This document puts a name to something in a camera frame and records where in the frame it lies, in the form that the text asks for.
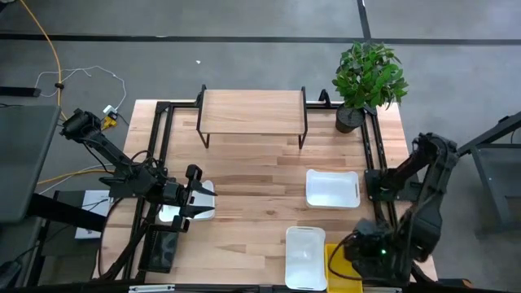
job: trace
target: white cable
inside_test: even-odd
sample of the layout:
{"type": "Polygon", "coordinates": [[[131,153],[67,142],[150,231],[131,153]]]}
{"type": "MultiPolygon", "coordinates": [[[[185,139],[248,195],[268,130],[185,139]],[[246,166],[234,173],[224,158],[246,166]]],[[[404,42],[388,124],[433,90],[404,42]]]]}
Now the white cable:
{"type": "MultiPolygon", "coordinates": [[[[86,171],[86,170],[90,170],[92,168],[99,168],[99,167],[102,167],[103,165],[95,165],[95,166],[90,166],[90,167],[87,167],[87,168],[83,168],[82,170],[78,171],[78,172],[81,172],[81,171],[86,171]]],[[[55,183],[54,185],[48,187],[47,189],[45,189],[44,191],[41,191],[39,192],[40,195],[43,195],[44,193],[46,193],[47,191],[55,188],[56,186],[64,183],[65,181],[67,181],[68,179],[70,179],[71,177],[74,177],[75,175],[71,175],[69,177],[65,177],[64,179],[62,179],[61,181],[59,181],[58,183],[55,183]]]]}
{"type": "MultiPolygon", "coordinates": [[[[92,66],[92,67],[89,67],[89,68],[75,68],[75,69],[62,69],[62,72],[71,72],[71,74],[69,74],[67,77],[65,77],[63,80],[62,80],[62,83],[64,81],[66,81],[69,77],[71,77],[74,73],[78,72],[78,71],[83,71],[88,77],[92,77],[88,72],[87,70],[90,70],[90,69],[94,69],[94,68],[97,68],[97,69],[100,69],[100,70],[103,70],[105,71],[106,73],[109,73],[112,75],[112,77],[115,77],[117,80],[121,81],[121,84],[123,85],[123,98],[121,99],[120,103],[117,104],[117,106],[115,107],[116,110],[119,109],[119,107],[121,106],[121,104],[123,103],[123,101],[125,101],[125,98],[127,97],[127,89],[125,87],[125,81],[122,79],[122,78],[119,78],[114,72],[110,71],[110,70],[107,70],[105,68],[102,68],[101,66],[98,66],[98,65],[95,65],[95,66],[92,66]]],[[[34,85],[35,88],[38,87],[38,82],[40,81],[40,77],[42,77],[42,75],[44,74],[58,74],[58,72],[40,72],[40,74],[38,74],[38,78],[36,79],[36,84],[34,85]]],[[[54,96],[55,94],[58,93],[58,89],[56,89],[56,91],[50,95],[45,95],[45,94],[40,94],[42,97],[46,97],[46,98],[50,98],[52,96],[54,96]]]]}

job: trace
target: white plate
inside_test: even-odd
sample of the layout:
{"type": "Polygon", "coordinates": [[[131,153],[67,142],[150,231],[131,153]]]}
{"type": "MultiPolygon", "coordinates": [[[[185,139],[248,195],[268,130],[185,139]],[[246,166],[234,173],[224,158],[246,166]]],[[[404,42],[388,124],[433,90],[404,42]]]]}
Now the white plate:
{"type": "Polygon", "coordinates": [[[290,227],[286,231],[286,286],[293,290],[323,291],[324,230],[290,227]]]}
{"type": "MultiPolygon", "coordinates": [[[[213,183],[209,180],[203,182],[203,188],[213,191],[213,183]]],[[[197,191],[193,191],[192,196],[195,198],[192,205],[201,207],[215,207],[215,196],[202,195],[197,191]]],[[[160,212],[160,220],[163,222],[171,222],[173,217],[179,215],[179,207],[164,205],[160,212]]],[[[215,209],[212,211],[202,212],[195,216],[193,221],[211,220],[215,216],[215,209]]]]}
{"type": "Polygon", "coordinates": [[[357,208],[360,205],[358,174],[308,170],[306,203],[310,208],[357,208]]]}

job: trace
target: yellow cable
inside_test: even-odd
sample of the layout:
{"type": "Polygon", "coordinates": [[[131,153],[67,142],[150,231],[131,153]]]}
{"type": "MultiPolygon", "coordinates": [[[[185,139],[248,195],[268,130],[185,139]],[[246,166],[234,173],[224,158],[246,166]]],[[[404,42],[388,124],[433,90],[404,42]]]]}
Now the yellow cable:
{"type": "MultiPolygon", "coordinates": [[[[46,37],[47,39],[47,42],[49,42],[49,46],[50,48],[52,49],[52,54],[55,55],[55,59],[56,59],[56,65],[58,65],[58,83],[62,83],[62,67],[61,65],[59,64],[59,58],[58,58],[58,53],[56,53],[56,49],[55,47],[52,45],[52,42],[50,41],[49,39],[49,36],[47,36],[47,33],[46,33],[46,30],[43,29],[43,27],[40,25],[40,23],[38,22],[38,20],[36,19],[36,16],[34,16],[33,12],[29,9],[29,7],[27,6],[27,4],[25,4],[24,0],[20,0],[20,3],[22,3],[22,5],[25,7],[25,10],[29,13],[29,15],[31,15],[31,17],[33,18],[34,20],[34,23],[39,27],[40,31],[42,31],[43,35],[46,37]]],[[[62,97],[62,90],[61,89],[58,89],[58,106],[61,106],[61,97],[62,97]]],[[[63,113],[63,111],[61,112],[62,114],[62,117],[66,120],[67,117],[65,116],[65,114],[63,113]]]]}
{"type": "Polygon", "coordinates": [[[94,169],[94,170],[87,170],[87,171],[78,171],[78,172],[67,173],[67,174],[56,176],[56,177],[51,178],[51,179],[46,179],[46,180],[40,181],[40,182],[37,183],[37,185],[44,184],[44,183],[49,183],[49,182],[52,182],[52,181],[56,181],[56,180],[61,179],[63,177],[76,176],[76,175],[82,175],[82,174],[88,174],[88,173],[105,173],[105,170],[103,170],[103,169],[94,169]]]}

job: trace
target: green plant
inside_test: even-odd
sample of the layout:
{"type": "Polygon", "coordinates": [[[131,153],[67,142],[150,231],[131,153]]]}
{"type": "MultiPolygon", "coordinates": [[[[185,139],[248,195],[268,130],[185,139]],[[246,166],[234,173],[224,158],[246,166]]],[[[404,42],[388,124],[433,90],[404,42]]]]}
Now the green plant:
{"type": "Polygon", "coordinates": [[[342,53],[332,82],[344,98],[345,107],[360,109],[366,104],[376,107],[390,105],[394,100],[401,103],[408,84],[402,77],[403,70],[393,61],[401,64],[393,49],[383,44],[354,43],[342,53]]]}

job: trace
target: yellow tray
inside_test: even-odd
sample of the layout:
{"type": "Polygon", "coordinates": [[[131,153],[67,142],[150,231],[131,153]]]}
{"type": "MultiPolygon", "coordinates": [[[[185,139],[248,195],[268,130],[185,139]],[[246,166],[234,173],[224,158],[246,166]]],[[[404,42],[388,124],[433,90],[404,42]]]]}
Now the yellow tray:
{"type": "MultiPolygon", "coordinates": [[[[326,279],[327,279],[327,292],[328,293],[362,293],[362,285],[361,281],[353,281],[344,279],[334,275],[328,268],[327,262],[329,261],[329,257],[333,250],[335,250],[336,244],[326,244],[324,246],[324,264],[326,271],[326,279]]],[[[341,273],[346,276],[360,277],[360,275],[355,271],[351,262],[344,259],[344,249],[341,247],[335,253],[333,260],[331,261],[331,268],[335,270],[337,273],[341,273]]]]}

